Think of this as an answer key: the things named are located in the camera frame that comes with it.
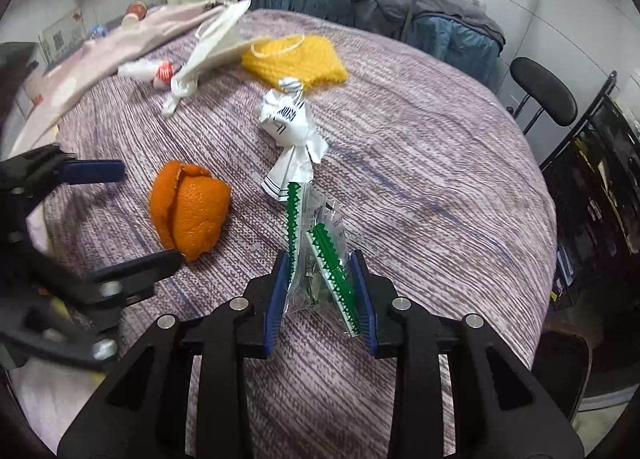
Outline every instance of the blue gripper pad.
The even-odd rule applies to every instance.
[[[71,160],[60,173],[60,182],[68,184],[111,183],[124,179],[120,160]]]
[[[280,261],[280,267],[276,272],[276,282],[271,293],[271,301],[264,317],[264,350],[267,356],[271,355],[273,346],[280,331],[284,301],[287,298],[287,286],[289,285],[289,254],[284,253]]]
[[[369,354],[374,356],[378,350],[376,312],[373,309],[364,273],[355,252],[351,254],[349,263],[353,278],[353,290],[356,295],[356,312],[360,323],[360,334],[364,338]]]

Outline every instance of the metal screw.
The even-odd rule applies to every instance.
[[[9,242],[10,243],[18,243],[23,239],[23,235],[20,232],[11,232],[9,233]]]
[[[394,308],[398,309],[398,311],[406,311],[411,307],[411,300],[405,298],[404,296],[397,296],[395,299],[393,299],[391,305]]]
[[[122,291],[122,285],[117,280],[110,280],[100,286],[100,294],[106,298],[108,296],[117,295]]]
[[[482,320],[482,317],[479,314],[470,314],[465,318],[465,322],[469,327],[472,327],[474,329],[479,329],[482,327],[482,325],[484,325],[484,320]]]
[[[42,332],[42,337],[44,340],[51,340],[52,342],[65,341],[65,336],[60,331],[56,331],[50,327]]]
[[[158,318],[158,327],[161,329],[169,329],[175,324],[175,316],[171,314],[163,314]]]
[[[111,358],[118,352],[118,346],[115,341],[105,338],[104,340],[100,340],[98,343],[95,343],[91,347],[91,352],[98,362],[104,362],[104,360]]]
[[[243,311],[249,307],[249,301],[244,296],[236,296],[229,302],[229,307],[234,311]]]

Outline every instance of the plastic bag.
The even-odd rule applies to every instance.
[[[287,186],[289,291],[285,313],[316,309],[348,336],[359,333],[342,213],[311,183]]]
[[[289,246],[289,289],[285,313],[313,307],[317,298],[311,285],[315,259],[311,253],[307,230],[316,224],[324,197],[311,183],[290,182],[287,186],[287,245]]]
[[[172,116],[180,99],[191,96],[198,88],[198,76],[206,70],[240,60],[256,39],[244,40],[236,22],[249,9],[251,0],[230,2],[218,8],[218,14],[204,22],[196,32],[199,43],[186,64],[171,78],[171,93],[162,104],[162,116]]]

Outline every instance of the chair backrest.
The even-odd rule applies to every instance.
[[[511,77],[561,127],[571,125],[578,115],[574,95],[558,77],[524,56],[511,62]]]

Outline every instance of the floor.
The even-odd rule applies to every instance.
[[[626,403],[608,409],[578,412],[574,419],[574,429],[582,440],[585,455],[607,434],[625,407]]]

